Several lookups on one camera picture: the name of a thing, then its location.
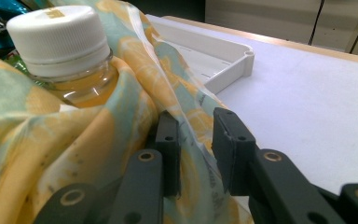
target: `white bottle cap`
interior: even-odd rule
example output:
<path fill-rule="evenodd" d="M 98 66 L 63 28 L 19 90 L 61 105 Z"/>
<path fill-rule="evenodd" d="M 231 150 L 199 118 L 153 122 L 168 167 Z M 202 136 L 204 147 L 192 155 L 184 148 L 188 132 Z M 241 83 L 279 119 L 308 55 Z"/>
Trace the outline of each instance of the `white bottle cap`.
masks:
<path fill-rule="evenodd" d="M 29 12 L 11 19 L 7 30 L 29 72 L 38 77 L 83 72 L 110 54 L 101 21 L 92 7 Z"/>

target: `white tray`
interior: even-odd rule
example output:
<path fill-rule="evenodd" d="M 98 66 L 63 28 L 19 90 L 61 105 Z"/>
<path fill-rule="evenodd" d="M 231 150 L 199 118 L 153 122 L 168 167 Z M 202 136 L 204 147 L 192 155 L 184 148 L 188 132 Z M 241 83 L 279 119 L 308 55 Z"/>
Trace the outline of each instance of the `white tray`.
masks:
<path fill-rule="evenodd" d="M 203 34 L 202 29 L 180 22 L 146 16 L 212 93 L 217 94 L 239 77 L 252 74 L 255 54 L 250 46 Z"/>

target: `patterned fabric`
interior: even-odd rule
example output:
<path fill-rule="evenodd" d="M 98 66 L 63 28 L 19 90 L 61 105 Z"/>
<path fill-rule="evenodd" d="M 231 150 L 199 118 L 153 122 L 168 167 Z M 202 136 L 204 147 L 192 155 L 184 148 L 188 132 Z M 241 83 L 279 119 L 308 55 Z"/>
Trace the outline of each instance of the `patterned fabric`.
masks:
<path fill-rule="evenodd" d="M 211 151 L 213 109 L 222 104 L 145 15 L 114 0 L 35 3 L 94 7 L 119 77 L 105 105 L 61 110 L 63 102 L 0 60 L 0 223 L 32 223 L 66 185 L 102 187 L 122 177 L 163 110 L 182 135 L 182 195 L 164 199 L 164 223 L 251 222 L 224 193 Z"/>

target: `bottle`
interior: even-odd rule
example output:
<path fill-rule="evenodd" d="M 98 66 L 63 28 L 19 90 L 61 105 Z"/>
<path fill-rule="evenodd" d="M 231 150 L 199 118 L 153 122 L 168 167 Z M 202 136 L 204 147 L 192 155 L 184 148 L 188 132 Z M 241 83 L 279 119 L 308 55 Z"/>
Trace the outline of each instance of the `bottle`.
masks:
<path fill-rule="evenodd" d="M 29 12 L 11 19 L 7 30 L 29 77 L 68 105 L 103 105 L 115 89 L 112 50 L 91 7 Z"/>

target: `white table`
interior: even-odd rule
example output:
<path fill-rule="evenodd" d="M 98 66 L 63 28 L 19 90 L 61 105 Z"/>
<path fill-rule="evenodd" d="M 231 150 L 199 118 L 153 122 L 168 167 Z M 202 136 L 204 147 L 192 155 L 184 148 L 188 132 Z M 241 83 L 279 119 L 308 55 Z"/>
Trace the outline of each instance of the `white table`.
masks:
<path fill-rule="evenodd" d="M 250 45 L 253 73 L 220 98 L 260 148 L 285 153 L 313 184 L 340 193 L 358 182 L 358 56 L 166 17 Z"/>

